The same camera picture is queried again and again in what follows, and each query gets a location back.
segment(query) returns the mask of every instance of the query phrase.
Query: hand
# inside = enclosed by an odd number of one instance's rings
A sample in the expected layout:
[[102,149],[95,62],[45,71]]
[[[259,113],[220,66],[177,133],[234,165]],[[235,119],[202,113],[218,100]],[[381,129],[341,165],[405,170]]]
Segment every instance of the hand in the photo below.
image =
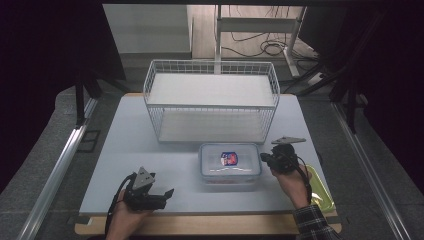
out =
[[[306,167],[304,165],[299,165],[299,167],[306,175]],[[303,182],[303,179],[298,171],[293,171],[288,174],[282,174],[271,169],[271,173],[277,178],[278,183],[280,183],[281,189],[283,189],[283,191],[287,194],[296,209],[309,206],[305,183]]]
[[127,204],[122,201],[125,190],[119,193],[118,202],[113,211],[112,221],[106,240],[124,240],[131,236],[140,228],[143,220],[153,211],[132,211]]

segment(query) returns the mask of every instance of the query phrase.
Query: white platform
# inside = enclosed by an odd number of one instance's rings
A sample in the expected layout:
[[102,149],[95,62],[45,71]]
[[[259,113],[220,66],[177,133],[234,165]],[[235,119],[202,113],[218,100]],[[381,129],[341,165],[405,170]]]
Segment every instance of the white platform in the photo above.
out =
[[275,108],[267,75],[157,73],[148,106]]
[[[328,189],[297,98],[282,95],[271,129],[260,152],[270,152],[271,141],[285,136],[305,138],[293,144],[296,153],[312,165]],[[198,144],[167,144],[156,139],[141,96],[125,96],[97,162],[80,213],[105,215],[122,180],[144,166],[156,173],[150,194],[175,188],[164,210],[155,214],[269,213],[293,206],[262,164],[262,175],[254,185],[207,185],[202,181]]]

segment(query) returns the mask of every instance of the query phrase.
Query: sticker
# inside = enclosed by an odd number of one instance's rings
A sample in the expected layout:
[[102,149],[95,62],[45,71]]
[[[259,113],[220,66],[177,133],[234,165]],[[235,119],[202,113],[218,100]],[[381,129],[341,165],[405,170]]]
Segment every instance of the sticker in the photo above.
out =
[[221,154],[221,163],[224,166],[235,166],[237,165],[238,158],[235,152],[223,152]]

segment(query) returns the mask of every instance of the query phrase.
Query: wire basket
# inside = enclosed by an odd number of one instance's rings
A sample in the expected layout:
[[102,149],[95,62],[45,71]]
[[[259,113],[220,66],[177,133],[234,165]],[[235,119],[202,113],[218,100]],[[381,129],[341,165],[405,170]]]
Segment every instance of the wire basket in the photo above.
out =
[[269,62],[154,60],[144,101],[160,142],[263,143],[280,87]]

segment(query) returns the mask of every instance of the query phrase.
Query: sleeve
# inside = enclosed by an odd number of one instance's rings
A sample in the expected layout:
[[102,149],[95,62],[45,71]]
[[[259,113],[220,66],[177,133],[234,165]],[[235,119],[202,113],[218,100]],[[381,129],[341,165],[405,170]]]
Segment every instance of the sleeve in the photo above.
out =
[[297,209],[293,212],[293,216],[302,240],[343,239],[333,228],[328,226],[317,205]]

